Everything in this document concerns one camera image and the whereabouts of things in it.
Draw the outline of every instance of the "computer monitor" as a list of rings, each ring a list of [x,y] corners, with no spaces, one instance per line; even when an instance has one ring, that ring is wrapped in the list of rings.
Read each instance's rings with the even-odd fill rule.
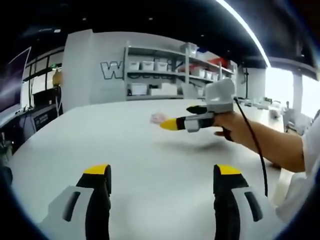
[[[0,76],[0,122],[21,108],[22,78],[30,50],[31,47],[12,59]]]

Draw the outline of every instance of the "fluorescent light strip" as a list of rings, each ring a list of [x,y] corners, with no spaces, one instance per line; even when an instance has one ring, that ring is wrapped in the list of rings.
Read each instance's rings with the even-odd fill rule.
[[[223,6],[229,13],[231,13],[235,19],[237,19],[237,21],[244,27],[244,29],[246,30],[246,32],[250,35],[250,37],[252,38],[252,40],[254,41],[255,45],[257,46],[257,48],[259,49],[265,64],[268,68],[271,68],[271,64],[268,60],[268,57],[266,55],[265,50],[263,49],[262,45],[260,44],[258,38],[256,37],[256,35],[254,34],[254,32],[251,30],[251,28],[248,26],[248,24],[245,22],[245,20],[224,0],[216,0],[221,6]]]

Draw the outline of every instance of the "white table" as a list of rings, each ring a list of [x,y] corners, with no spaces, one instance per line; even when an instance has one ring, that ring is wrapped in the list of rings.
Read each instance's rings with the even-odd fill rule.
[[[213,168],[239,168],[264,194],[259,156],[213,134],[166,131],[149,122],[161,111],[186,116],[200,100],[146,100],[75,108],[33,135],[10,161],[12,188],[36,223],[48,204],[83,171],[109,163],[112,171],[111,239],[213,239]],[[242,107],[247,117],[279,131],[266,110]],[[271,196],[280,171],[267,167]]]

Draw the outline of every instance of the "human arm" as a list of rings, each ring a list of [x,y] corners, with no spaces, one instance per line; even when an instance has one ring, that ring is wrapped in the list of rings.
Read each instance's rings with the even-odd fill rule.
[[[264,158],[292,172],[305,171],[303,141],[300,136],[279,132],[258,122],[248,121]],[[216,115],[214,126],[230,130],[230,136],[235,143],[258,152],[242,115],[235,112]],[[223,136],[223,133],[218,131],[215,135]]]

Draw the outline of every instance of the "black cable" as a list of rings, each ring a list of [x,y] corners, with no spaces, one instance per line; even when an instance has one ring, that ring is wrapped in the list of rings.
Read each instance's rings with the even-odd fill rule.
[[[265,195],[266,197],[268,197],[268,178],[267,178],[267,170],[266,170],[266,164],[265,164],[265,161],[264,161],[264,157],[263,157],[263,155],[262,155],[262,151],[261,151],[260,145],[259,145],[259,143],[258,143],[258,140],[257,140],[257,137],[256,137],[256,135],[255,135],[254,130],[252,129],[252,127],[251,127],[251,125],[250,125],[250,123],[249,123],[246,115],[244,114],[242,108],[240,107],[240,104],[239,104],[239,102],[238,102],[238,99],[235,97],[234,100],[235,100],[235,103],[236,103],[236,105],[238,106],[238,108],[239,108],[239,110],[240,110],[240,112],[241,112],[241,114],[242,114],[242,116],[243,116],[243,118],[244,118],[245,123],[247,124],[247,126],[248,126],[248,128],[249,128],[249,130],[250,130],[250,132],[251,132],[251,135],[252,135],[252,138],[253,138],[255,147],[256,147],[256,149],[258,150],[258,154],[259,154],[259,156],[260,156],[261,165],[262,165],[262,172],[263,172],[264,195]]]

